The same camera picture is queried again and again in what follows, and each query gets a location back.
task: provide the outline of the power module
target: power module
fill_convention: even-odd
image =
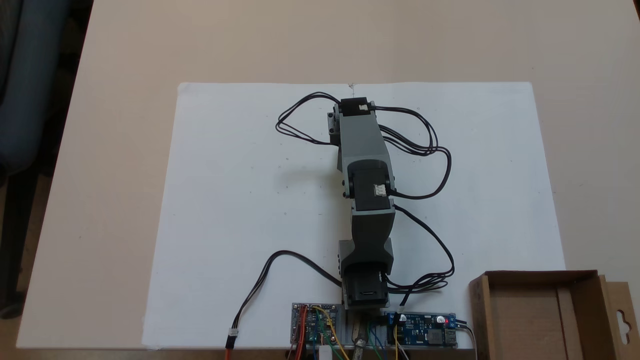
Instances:
[[[396,338],[400,345],[407,347],[455,347],[458,344],[454,313],[385,312],[385,318],[388,345],[396,344]]]

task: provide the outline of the table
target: table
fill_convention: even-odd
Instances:
[[[566,266],[640,308],[630,0],[96,0],[19,347],[141,348],[179,83],[531,81]]]

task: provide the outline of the brown cardboard box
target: brown cardboard box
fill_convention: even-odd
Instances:
[[[638,360],[626,282],[596,270],[489,271],[470,283],[480,360]],[[630,326],[622,342],[617,311]]]

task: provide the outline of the red wire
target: red wire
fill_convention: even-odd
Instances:
[[[304,309],[300,309],[300,340],[298,342],[298,348],[296,349],[296,360],[300,360],[302,356],[302,348],[305,346],[305,326],[307,323],[307,306],[303,305]]]

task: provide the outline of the circuit board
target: circuit board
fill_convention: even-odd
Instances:
[[[394,331],[396,313],[385,312],[387,318],[387,344],[396,343]],[[402,313],[397,322],[397,340],[408,347],[455,347],[456,314]]]
[[[331,323],[339,331],[337,324],[340,320],[341,307],[336,304],[302,304],[295,302],[291,306],[291,343],[297,342],[300,336],[300,314],[306,309],[305,316],[305,343],[316,342],[317,345],[332,343],[335,344],[336,338],[331,332],[331,327],[327,322],[326,315],[313,307],[324,309],[331,318]]]

